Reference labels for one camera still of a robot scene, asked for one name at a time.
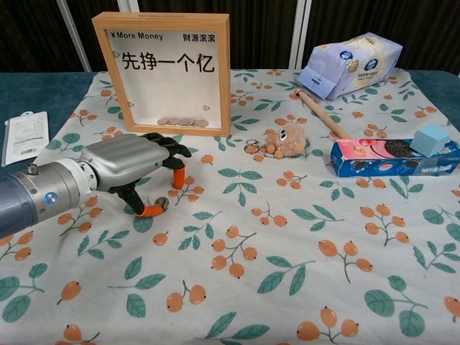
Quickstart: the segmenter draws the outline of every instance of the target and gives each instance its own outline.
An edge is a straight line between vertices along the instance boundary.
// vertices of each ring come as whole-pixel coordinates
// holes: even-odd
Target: table
[[[138,184],[170,199],[163,215],[94,193],[0,241],[0,341],[457,344],[459,170],[337,178],[334,136],[293,94],[297,73],[232,71],[231,136],[174,136],[193,151],[185,187],[163,168]],[[320,105],[353,137],[438,124],[460,140],[404,70]],[[37,163],[122,135],[121,117],[98,73]],[[307,133],[299,157],[244,150],[288,122]]]

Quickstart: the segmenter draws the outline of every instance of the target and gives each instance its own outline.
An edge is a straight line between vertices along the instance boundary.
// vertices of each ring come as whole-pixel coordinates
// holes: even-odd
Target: wooden rod
[[[302,99],[302,101],[305,102],[305,104],[311,109],[313,110],[321,120],[323,120],[323,122],[330,128],[332,129],[338,136],[340,139],[351,139],[351,136],[350,134],[348,134],[345,130],[342,129],[342,127],[340,127],[338,124],[336,124],[333,119],[331,119],[329,117],[328,114],[326,114],[324,112],[324,110],[318,105],[316,104],[313,99],[310,98],[309,95],[307,95],[305,92],[303,92],[302,90],[296,90],[295,92],[299,97],[300,99]]]

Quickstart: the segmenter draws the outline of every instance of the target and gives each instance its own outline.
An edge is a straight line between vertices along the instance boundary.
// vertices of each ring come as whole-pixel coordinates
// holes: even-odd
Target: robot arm
[[[116,193],[138,216],[156,216],[135,190],[143,176],[159,167],[173,169],[174,187],[182,188],[187,147],[158,133],[125,134],[84,147],[80,158],[64,158],[0,178],[0,238],[78,206],[93,190]]]

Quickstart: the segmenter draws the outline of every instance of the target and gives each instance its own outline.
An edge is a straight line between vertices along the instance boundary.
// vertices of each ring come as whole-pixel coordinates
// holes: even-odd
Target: stuffed animal
[[[305,130],[301,126],[286,124],[279,133],[267,135],[267,152],[276,158],[297,156],[305,147],[305,139]]]

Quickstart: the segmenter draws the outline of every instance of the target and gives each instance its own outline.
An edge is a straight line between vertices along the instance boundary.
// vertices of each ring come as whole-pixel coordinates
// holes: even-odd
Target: blue box
[[[410,148],[412,139],[338,139],[331,150],[337,176],[448,175],[460,164],[460,146],[448,139],[425,157]]]
[[[441,151],[449,138],[449,133],[444,131],[440,126],[430,124],[420,128],[410,143],[410,148],[418,153],[431,157]]]

